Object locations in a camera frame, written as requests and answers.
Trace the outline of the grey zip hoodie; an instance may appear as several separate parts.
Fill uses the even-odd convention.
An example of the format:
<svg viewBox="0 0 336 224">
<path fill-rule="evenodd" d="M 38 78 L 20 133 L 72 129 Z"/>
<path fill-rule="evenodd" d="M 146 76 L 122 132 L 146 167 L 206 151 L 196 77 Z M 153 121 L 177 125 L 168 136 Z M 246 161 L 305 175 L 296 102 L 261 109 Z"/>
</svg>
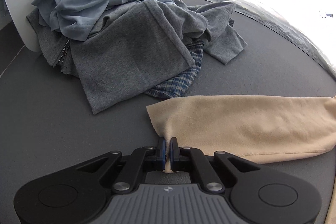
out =
<svg viewBox="0 0 336 224">
<path fill-rule="evenodd" d="M 246 46 L 235 31 L 229 1 L 189 6 L 183 0 L 128 3 L 107 11 L 83 42 L 27 19 L 52 67 L 80 79 L 94 114 L 137 96 L 194 64 L 187 46 L 201 39 L 223 64 Z"/>
</svg>

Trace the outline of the beige long-sleeve shirt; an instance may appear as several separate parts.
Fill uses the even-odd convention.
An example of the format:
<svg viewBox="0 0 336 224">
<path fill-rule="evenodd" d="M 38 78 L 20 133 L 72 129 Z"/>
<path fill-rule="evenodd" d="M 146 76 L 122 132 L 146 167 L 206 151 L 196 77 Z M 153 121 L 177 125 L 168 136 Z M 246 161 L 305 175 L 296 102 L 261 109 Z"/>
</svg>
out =
<svg viewBox="0 0 336 224">
<path fill-rule="evenodd" d="M 305 159 L 335 147 L 335 98 L 189 96 L 147 106 L 155 132 L 206 155 L 259 164 Z"/>
</svg>

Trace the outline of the blue plaid shirt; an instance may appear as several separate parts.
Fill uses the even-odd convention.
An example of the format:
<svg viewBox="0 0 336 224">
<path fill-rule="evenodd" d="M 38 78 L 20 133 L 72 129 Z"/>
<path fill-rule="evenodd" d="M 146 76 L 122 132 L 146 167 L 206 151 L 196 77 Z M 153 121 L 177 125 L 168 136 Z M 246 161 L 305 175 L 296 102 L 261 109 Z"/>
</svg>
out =
<svg viewBox="0 0 336 224">
<path fill-rule="evenodd" d="M 144 94 L 160 99 L 183 96 L 201 70 L 204 45 L 205 43 L 201 39 L 194 40 L 192 44 L 187 46 L 187 49 L 194 60 L 194 64 L 173 78 L 165 80 L 155 87 L 145 91 Z"/>
</svg>

